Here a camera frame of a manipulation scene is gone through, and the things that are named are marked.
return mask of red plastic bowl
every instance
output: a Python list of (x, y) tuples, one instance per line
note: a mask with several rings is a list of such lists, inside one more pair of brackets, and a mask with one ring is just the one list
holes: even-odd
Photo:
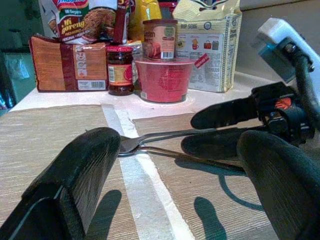
[(141, 98), (156, 103), (176, 103), (186, 99), (194, 64), (191, 60), (135, 60)]

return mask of beige placemat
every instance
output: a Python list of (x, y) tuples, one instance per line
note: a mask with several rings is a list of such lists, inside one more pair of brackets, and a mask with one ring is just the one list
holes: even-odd
[[(0, 225), (31, 181), (70, 141), (103, 126), (107, 122), (99, 105), (30, 109), (0, 117)], [(103, 186), (86, 237), (106, 238), (139, 239), (118, 160)]]
[[(193, 114), (134, 120), (141, 136), (190, 129)], [(182, 152), (183, 138), (148, 143)], [(249, 178), (203, 163), (150, 154), (161, 179), (198, 240), (278, 239)]]

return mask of can label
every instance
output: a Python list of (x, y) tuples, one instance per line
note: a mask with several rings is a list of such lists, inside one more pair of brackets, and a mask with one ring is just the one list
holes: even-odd
[(176, 28), (173, 26), (144, 26), (144, 56), (155, 60), (175, 57)]
[(109, 64), (109, 85), (128, 86), (133, 84), (132, 64)]

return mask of table mat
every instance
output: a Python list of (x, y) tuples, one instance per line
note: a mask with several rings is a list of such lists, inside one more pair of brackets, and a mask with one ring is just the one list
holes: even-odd
[[(97, 127), (107, 127), (99, 105), (29, 109), (0, 117), (0, 225), (58, 153), (75, 137)], [(87, 240), (106, 238), (139, 239), (119, 160), (103, 186), (86, 236)]]
[[(134, 120), (138, 134), (190, 129), (193, 114)], [(147, 143), (182, 152), (183, 137)], [(276, 240), (250, 179), (211, 165), (150, 154), (197, 240)]]

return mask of wall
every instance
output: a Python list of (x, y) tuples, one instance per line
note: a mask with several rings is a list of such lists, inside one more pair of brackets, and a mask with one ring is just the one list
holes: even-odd
[(262, 60), (256, 49), (251, 47), (258, 28), (269, 18), (282, 18), (288, 21), (308, 44), (320, 53), (320, 0), (303, 0), (294, 3), (292, 0), (270, 0), (270, 3), (280, 4), (261, 7), (266, 0), (241, 0), (242, 24), (239, 36), (239, 47), (236, 61), (236, 71), (261, 78), (280, 81), (280, 77)]
[[(39, 10), (38, 0), (33, 0), (33, 8)], [(43, 27), (40, 18), (27, 20), (24, 6), (19, 0), (2, 0), (0, 8), (0, 49), (13, 48), (12, 37), (8, 29), (21, 30), (23, 44), (28, 44), (32, 34), (43, 34)]]

